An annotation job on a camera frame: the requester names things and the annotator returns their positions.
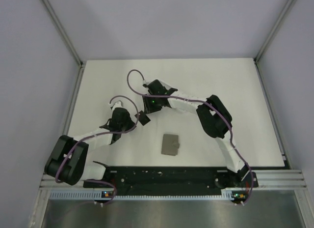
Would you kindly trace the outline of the black VIP credit card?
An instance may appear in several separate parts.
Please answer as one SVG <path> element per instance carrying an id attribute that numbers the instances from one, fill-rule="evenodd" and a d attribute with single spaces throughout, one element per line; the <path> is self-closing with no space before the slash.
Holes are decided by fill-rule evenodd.
<path id="1" fill-rule="evenodd" d="M 138 119 L 142 126 L 145 126 L 151 121 L 143 111 L 140 111 L 137 114 L 135 114 L 135 117 Z"/>

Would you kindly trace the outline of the grey leather card holder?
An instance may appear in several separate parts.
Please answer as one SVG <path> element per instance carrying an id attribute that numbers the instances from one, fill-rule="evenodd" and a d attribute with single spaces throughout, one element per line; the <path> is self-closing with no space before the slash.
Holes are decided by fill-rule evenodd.
<path id="1" fill-rule="evenodd" d="M 176 156 L 180 148 L 179 136 L 174 134 L 164 134 L 162 138 L 162 155 Z"/>

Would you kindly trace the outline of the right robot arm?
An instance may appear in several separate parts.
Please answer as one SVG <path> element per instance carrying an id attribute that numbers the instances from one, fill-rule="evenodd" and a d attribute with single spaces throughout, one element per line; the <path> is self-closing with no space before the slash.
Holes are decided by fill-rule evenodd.
<path id="1" fill-rule="evenodd" d="M 168 107 L 197 115 L 204 132 L 217 142 L 226 167 L 231 172 L 229 181 L 232 185 L 241 186 L 246 182 L 247 175 L 254 179 L 251 167 L 236 147 L 232 116 L 218 96 L 211 95 L 208 98 L 189 96 L 158 79 L 144 82 L 143 87 L 148 92 L 142 94 L 146 108 L 160 111 Z"/>

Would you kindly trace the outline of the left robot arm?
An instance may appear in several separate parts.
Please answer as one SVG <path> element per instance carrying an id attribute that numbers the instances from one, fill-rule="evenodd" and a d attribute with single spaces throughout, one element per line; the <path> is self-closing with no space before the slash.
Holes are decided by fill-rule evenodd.
<path id="1" fill-rule="evenodd" d="M 113 107 L 111 118 L 95 131 L 76 137 L 60 136 L 46 162 L 44 172 L 56 178 L 58 182 L 69 185 L 94 179 L 99 186 L 108 186 L 111 175 L 106 172 L 105 164 L 97 161 L 87 162 L 87 154 L 114 144 L 121 138 L 120 132 L 128 131 L 134 125 L 127 109 Z"/>

